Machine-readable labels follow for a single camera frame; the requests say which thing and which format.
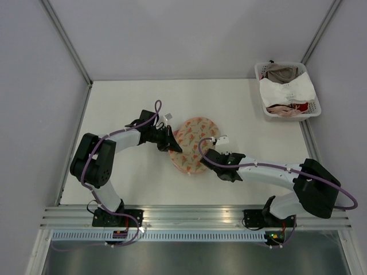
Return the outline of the floral mesh laundry bag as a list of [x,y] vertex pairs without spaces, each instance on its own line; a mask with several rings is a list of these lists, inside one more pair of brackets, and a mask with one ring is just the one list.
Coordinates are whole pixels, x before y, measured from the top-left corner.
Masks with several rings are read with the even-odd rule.
[[186,174],[201,174],[206,167],[200,162],[198,143],[204,138],[219,138],[218,126],[207,117],[188,119],[175,131],[174,137],[182,152],[169,151],[174,166]]

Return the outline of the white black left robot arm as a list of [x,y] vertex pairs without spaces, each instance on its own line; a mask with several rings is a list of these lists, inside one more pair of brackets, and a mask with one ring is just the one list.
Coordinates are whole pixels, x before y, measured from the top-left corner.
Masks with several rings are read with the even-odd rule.
[[143,110],[140,117],[126,128],[103,137],[86,133],[73,157],[70,173],[87,188],[105,212],[105,220],[113,227],[124,223],[124,203],[114,190],[110,177],[115,155],[130,147],[154,143],[161,152],[182,152],[171,126],[156,126],[158,112]]

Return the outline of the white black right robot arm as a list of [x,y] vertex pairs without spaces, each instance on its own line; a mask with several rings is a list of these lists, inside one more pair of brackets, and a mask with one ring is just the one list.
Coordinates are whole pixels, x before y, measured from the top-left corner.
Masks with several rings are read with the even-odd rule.
[[303,213],[329,219],[338,196],[336,188],[341,186],[314,159],[307,158],[301,164],[281,166],[258,163],[240,153],[221,154],[209,149],[200,162],[224,181],[262,182],[290,190],[286,195],[269,197],[260,210],[260,216],[267,227],[278,227],[289,222],[291,216]]

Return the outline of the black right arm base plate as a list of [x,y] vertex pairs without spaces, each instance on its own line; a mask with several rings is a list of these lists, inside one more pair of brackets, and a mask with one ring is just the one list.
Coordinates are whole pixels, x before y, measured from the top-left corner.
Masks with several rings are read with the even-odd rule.
[[258,231],[265,228],[271,228],[272,225],[265,221],[261,210],[247,209],[243,210],[242,225],[249,230]]

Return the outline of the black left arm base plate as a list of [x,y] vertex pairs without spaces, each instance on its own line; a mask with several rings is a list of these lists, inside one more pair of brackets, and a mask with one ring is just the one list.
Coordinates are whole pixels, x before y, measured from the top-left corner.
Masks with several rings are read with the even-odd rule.
[[[143,210],[141,209],[125,209],[126,215],[134,217],[139,226],[143,221]],[[132,218],[120,215],[112,215],[105,210],[98,208],[94,212],[92,227],[136,227],[135,221]]]

